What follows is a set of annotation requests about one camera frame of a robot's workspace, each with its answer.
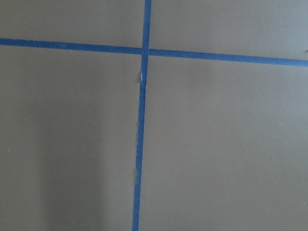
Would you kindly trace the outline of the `long blue tape strip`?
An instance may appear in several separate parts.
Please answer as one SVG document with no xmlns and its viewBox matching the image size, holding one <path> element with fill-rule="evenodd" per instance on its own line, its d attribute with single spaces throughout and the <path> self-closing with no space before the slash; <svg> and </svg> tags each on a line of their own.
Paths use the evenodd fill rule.
<svg viewBox="0 0 308 231">
<path fill-rule="evenodd" d="M 142 53 L 141 48 L 135 48 L 135 47 L 13 39 L 13 38 L 1 38 L 0 44 L 2 46 L 34 47 L 34 48 L 60 49 L 60 50 L 72 50 L 72 51 L 109 52 L 109 53 L 122 53 L 122 54 L 133 54 L 133 55 L 141 55 Z M 217 60 L 217 61 L 230 61 L 230 62 L 256 63 L 256 64 L 273 64 L 273 65 L 285 65 L 285 66 L 296 66 L 296 67 L 308 66 L 307 60 L 272 58 L 272 57 L 261 57 L 261 56 L 204 53 L 204 52 L 194 52 L 194 51 L 174 51 L 174 50 L 162 50 L 162 49 L 149 49 L 148 54 L 150 56 L 159 56 L 159 57 Z"/>
</svg>

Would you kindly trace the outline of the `crossing blue tape strip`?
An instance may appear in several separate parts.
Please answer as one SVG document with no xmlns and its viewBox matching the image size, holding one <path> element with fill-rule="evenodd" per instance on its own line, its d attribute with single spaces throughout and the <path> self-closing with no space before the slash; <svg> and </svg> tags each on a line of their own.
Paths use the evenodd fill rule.
<svg viewBox="0 0 308 231">
<path fill-rule="evenodd" d="M 144 3 L 142 47 L 141 47 L 141 71 L 140 71 L 141 80 L 140 80 L 140 91 L 139 91 L 137 145 L 136 145 L 136 158 L 135 158 L 135 185 L 134 185 L 133 214 L 132 214 L 133 231 L 139 230 L 139 219 L 140 219 L 143 139 L 144 139 L 148 59 L 149 59 L 149 49 L 150 49 L 149 45 L 150 45 L 151 9 L 152 9 L 152 2 L 150 0 L 146 0 Z"/>
</svg>

